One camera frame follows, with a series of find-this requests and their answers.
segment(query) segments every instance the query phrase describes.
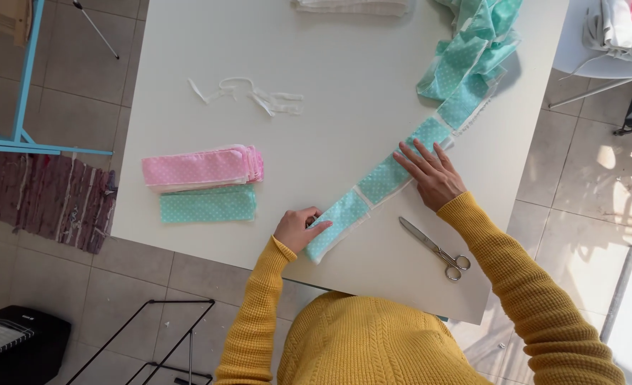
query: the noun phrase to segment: woman's right hand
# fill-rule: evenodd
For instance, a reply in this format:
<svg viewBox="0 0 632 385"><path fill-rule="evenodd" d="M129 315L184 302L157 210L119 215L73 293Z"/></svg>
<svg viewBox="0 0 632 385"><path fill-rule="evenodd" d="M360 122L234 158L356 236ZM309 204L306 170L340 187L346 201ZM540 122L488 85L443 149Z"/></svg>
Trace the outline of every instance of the woman's right hand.
<svg viewBox="0 0 632 385"><path fill-rule="evenodd" d="M433 149L437 157L432 155L418 139L413 140L413 145L421 153L416 155L404 142L399 142L399 149L406 155L406 158L394 152L393 157L408 171L418 182L418 192L423 198L423 203L432 211L437 212L452 199L458 197L466 191L461 177L449 162L439 144L433 144Z"/></svg>

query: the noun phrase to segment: scissors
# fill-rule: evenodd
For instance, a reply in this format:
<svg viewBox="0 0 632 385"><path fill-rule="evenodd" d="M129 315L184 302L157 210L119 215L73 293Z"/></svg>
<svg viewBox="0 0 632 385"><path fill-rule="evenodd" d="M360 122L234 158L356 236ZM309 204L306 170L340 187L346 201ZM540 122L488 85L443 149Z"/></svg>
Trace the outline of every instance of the scissors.
<svg viewBox="0 0 632 385"><path fill-rule="evenodd" d="M399 222L402 223L402 226L404 226L408 232L412 233L416 238L423 242L428 249L433 250L440 258L447 262L449 265L445 269L447 278L452 281L458 281L461 278L461 271L471 268L471 261L463 254L457 256L456 258L452 258L444 250L440 249L440 246L436 245L435 242L432 242L430 238L425 236L421 230L418 230L416 226L409 223L409 221L400 216Z"/></svg>

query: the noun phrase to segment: tripod leg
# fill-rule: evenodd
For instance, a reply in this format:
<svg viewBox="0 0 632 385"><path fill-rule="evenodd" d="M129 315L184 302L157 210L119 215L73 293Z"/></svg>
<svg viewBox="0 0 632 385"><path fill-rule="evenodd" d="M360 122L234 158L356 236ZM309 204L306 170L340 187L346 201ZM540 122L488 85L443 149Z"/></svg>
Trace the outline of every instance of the tripod leg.
<svg viewBox="0 0 632 385"><path fill-rule="evenodd" d="M102 38L102 40L105 42L106 46L109 47L109 50L111 51L111 53L114 54L114 56L116 57L116 60L119 59L119 56L116 54L116 52L114 51L114 48L112 48L109 45L109 42L106 41L105 37L102 35L102 32L100 32L100 30L98 30L97 26L95 25L95 23L90 19L90 16L88 16L87 13L85 13L85 10L83 10L83 6L81 5L81 3L78 2L78 0L73 0L73 6L78 8L79 10L81 10L81 12L83 12L83 15L85 16L86 19L88 19L88 21L90 22L90 24L92 24L93 28L95 28L95 30L98 32L98 35L100 35L100 38Z"/></svg>

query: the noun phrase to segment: folded white fabric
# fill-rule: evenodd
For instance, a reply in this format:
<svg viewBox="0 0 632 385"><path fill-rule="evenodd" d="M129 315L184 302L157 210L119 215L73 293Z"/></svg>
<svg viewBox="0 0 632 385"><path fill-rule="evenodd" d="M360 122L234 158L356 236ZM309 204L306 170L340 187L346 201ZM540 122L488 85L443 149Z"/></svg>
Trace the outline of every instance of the folded white fabric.
<svg viewBox="0 0 632 385"><path fill-rule="evenodd" d="M408 0L293 0L298 11L402 16Z"/></svg>
<svg viewBox="0 0 632 385"><path fill-rule="evenodd" d="M582 43L632 62L632 0L599 0L587 10Z"/></svg>

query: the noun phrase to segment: scissor blade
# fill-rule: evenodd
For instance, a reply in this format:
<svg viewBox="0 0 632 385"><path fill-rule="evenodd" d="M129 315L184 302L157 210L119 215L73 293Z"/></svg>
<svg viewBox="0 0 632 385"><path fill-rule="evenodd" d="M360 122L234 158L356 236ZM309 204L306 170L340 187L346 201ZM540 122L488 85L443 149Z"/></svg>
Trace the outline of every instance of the scissor blade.
<svg viewBox="0 0 632 385"><path fill-rule="evenodd" d="M430 238L425 236L425 234L422 233L421 230L418 230L416 226L412 225L409 221L404 219L403 216L399 217L399 222L402 223L402 226L404 226L404 228L407 229L408 232L410 232L414 237L418 238L421 242L423 242L423 244L427 246L430 250L433 250L434 252L439 253L440 248L437 247L435 242L432 242Z"/></svg>

